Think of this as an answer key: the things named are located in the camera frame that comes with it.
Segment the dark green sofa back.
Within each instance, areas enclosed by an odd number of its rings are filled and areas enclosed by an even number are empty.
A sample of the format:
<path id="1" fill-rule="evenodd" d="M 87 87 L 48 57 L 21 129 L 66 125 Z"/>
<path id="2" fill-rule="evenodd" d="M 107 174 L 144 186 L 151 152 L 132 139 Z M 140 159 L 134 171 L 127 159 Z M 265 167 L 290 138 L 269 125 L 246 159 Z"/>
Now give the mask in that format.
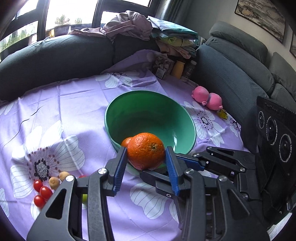
<path id="1" fill-rule="evenodd" d="M 154 39 L 63 35 L 31 44 L 1 61 L 1 100 L 57 81 L 97 75 L 140 50 L 159 51 Z"/>

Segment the pile of clothes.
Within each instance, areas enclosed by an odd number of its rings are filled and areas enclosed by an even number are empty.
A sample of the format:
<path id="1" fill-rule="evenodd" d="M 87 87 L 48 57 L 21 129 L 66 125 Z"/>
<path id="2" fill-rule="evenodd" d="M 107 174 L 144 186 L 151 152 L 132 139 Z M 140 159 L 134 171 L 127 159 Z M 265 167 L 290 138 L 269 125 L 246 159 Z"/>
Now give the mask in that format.
<path id="1" fill-rule="evenodd" d="M 118 35 L 143 41 L 154 39 L 161 52 L 185 59 L 196 56 L 199 42 L 198 33 L 189 28 L 152 16 L 145 17 L 138 12 L 129 10 L 116 14 L 103 27 L 73 29 L 69 34 L 107 37 L 112 41 Z"/>

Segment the framed wall picture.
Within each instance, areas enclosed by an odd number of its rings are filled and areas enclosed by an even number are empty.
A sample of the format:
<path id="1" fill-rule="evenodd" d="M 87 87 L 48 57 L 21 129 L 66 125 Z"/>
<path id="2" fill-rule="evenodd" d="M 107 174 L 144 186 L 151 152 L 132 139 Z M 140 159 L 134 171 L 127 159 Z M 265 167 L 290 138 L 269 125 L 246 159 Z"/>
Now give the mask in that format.
<path id="1" fill-rule="evenodd" d="M 234 13 L 258 25 L 280 43 L 283 42 L 286 21 L 271 1 L 239 0 Z"/>

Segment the pink pig toy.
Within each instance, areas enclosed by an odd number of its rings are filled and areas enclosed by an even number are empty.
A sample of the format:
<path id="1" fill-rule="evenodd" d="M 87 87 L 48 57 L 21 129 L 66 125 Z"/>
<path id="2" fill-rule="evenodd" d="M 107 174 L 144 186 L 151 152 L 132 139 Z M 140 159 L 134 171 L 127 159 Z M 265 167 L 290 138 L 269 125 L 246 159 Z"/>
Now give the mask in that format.
<path id="1" fill-rule="evenodd" d="M 208 92 L 202 86 L 198 86 L 192 91 L 192 97 L 196 102 L 201 103 L 210 110 L 221 110 L 223 108 L 222 98 L 218 94 Z"/>

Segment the black planter box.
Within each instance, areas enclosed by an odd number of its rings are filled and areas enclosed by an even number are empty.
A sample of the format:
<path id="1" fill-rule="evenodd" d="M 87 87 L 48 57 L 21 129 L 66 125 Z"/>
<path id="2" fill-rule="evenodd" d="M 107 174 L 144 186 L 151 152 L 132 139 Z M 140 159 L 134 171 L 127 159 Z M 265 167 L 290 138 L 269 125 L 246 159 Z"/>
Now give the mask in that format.
<path id="1" fill-rule="evenodd" d="M 54 36 L 67 35 L 71 31 L 71 25 L 59 25 L 54 28 Z"/>

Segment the green plastic bowl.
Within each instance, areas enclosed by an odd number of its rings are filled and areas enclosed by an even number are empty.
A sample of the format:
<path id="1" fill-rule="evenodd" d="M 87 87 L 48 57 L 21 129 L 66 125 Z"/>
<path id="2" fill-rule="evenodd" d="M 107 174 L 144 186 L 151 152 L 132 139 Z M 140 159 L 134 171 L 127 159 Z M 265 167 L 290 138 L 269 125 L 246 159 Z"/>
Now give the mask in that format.
<path id="1" fill-rule="evenodd" d="M 152 133 L 165 147 L 181 154 L 188 154 L 196 144 L 196 128 L 188 111 L 153 91 L 135 90 L 117 96 L 107 106 L 104 124 L 116 151 L 125 138 L 139 133 Z"/>

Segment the yellow bottle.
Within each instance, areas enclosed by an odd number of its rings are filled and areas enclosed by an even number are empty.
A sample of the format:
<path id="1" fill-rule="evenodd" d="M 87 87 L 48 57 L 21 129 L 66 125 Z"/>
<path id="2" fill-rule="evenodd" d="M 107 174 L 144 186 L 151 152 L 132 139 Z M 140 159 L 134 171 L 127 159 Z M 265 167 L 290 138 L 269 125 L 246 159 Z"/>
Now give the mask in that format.
<path id="1" fill-rule="evenodd" d="M 184 62 L 181 61 L 176 61 L 174 64 L 172 71 L 171 71 L 171 76 L 180 79 L 184 70 Z"/>

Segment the red tomato top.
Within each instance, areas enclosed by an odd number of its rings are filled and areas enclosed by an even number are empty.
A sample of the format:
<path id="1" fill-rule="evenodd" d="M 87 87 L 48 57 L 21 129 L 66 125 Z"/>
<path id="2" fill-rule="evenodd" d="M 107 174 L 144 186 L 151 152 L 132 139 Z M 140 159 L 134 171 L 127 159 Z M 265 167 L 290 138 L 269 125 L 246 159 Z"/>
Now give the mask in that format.
<path id="1" fill-rule="evenodd" d="M 33 188 L 35 191 L 37 191 L 38 193 L 40 192 L 40 189 L 43 187 L 43 182 L 41 180 L 35 180 L 33 182 Z"/>

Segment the purple floral tablecloth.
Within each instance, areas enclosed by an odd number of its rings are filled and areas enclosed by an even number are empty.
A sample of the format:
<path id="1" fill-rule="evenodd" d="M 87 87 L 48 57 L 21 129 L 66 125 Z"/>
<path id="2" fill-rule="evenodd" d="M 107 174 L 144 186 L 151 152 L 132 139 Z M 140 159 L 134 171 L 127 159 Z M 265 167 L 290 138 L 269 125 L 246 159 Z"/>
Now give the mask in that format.
<path id="1" fill-rule="evenodd" d="M 33 202 L 36 177 L 90 175 L 115 157 L 104 114 L 122 93 L 154 91 L 183 106 L 197 131 L 193 152 L 208 146 L 244 149 L 240 124 L 197 104 L 191 85 L 156 78 L 149 69 L 154 57 L 154 51 L 141 50 L 102 75 L 50 84 L 1 105 L 1 208 L 21 237 L 40 213 Z"/>

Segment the brown kiwi lower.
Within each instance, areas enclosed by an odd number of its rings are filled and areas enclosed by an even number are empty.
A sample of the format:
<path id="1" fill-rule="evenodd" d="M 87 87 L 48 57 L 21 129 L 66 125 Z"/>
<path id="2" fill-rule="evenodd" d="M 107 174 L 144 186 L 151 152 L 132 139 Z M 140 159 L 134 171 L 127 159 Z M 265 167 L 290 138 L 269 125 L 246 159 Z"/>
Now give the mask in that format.
<path id="1" fill-rule="evenodd" d="M 60 186 L 60 179 L 57 177 L 51 177 L 49 179 L 49 186 L 52 190 L 56 190 Z"/>

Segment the brown kiwi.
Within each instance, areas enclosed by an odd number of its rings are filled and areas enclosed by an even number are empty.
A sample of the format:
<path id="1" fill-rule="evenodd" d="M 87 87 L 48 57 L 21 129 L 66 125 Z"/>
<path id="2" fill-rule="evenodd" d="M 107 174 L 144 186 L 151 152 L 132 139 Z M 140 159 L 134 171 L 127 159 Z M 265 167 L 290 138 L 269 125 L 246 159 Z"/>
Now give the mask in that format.
<path id="1" fill-rule="evenodd" d="M 67 176 L 69 176 L 70 174 L 66 171 L 60 172 L 59 174 L 59 178 L 61 181 L 64 181 L 66 179 Z"/>
<path id="2" fill-rule="evenodd" d="M 56 190 L 60 186 L 60 179 L 57 177 L 51 177 L 49 179 L 49 186 L 52 190 Z"/>

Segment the grey side sofa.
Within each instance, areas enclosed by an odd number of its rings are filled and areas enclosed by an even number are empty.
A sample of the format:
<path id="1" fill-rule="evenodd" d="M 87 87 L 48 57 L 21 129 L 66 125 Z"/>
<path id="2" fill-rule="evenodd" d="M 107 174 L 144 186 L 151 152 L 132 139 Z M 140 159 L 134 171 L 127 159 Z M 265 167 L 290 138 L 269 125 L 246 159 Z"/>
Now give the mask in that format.
<path id="1" fill-rule="evenodd" d="M 241 125 L 239 137 L 256 151 L 256 99 L 267 97 L 295 110 L 295 70 L 277 52 L 243 30 L 218 21 L 197 49 L 193 80 L 221 96 L 224 109 Z"/>

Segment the brown kiwi upper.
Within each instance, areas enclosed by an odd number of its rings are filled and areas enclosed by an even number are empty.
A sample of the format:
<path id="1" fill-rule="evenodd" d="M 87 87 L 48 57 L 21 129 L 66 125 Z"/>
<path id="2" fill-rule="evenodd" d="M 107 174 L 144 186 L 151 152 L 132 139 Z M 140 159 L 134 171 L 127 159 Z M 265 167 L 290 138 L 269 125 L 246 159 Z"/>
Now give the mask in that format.
<path id="1" fill-rule="evenodd" d="M 59 174 L 59 178 L 61 181 L 64 181 L 66 179 L 67 176 L 69 176 L 70 174 L 66 171 L 60 172 Z"/>

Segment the green mango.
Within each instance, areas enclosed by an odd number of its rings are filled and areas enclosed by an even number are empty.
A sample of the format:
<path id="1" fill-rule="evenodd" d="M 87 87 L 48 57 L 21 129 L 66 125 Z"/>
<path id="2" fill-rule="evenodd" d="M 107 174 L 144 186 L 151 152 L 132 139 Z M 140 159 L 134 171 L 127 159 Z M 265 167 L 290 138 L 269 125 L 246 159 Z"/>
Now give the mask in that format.
<path id="1" fill-rule="evenodd" d="M 87 194 L 83 194 L 83 195 L 82 195 L 82 203 L 83 203 L 84 205 L 87 205 Z"/>

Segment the orange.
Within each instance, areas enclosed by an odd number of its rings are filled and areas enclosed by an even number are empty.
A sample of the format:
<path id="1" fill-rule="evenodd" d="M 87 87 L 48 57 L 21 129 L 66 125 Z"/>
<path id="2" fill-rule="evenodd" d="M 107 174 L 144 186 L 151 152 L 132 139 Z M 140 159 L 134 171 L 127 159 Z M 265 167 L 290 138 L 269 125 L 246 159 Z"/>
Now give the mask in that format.
<path id="1" fill-rule="evenodd" d="M 130 139 L 127 156 L 137 170 L 155 170 L 165 159 L 165 147 L 156 135 L 139 133 Z"/>
<path id="2" fill-rule="evenodd" d="M 127 137 L 127 138 L 125 138 L 122 142 L 121 142 L 121 146 L 123 146 L 123 147 L 128 147 L 128 144 L 130 143 L 130 141 L 131 141 L 131 139 L 132 139 L 132 137 Z"/>

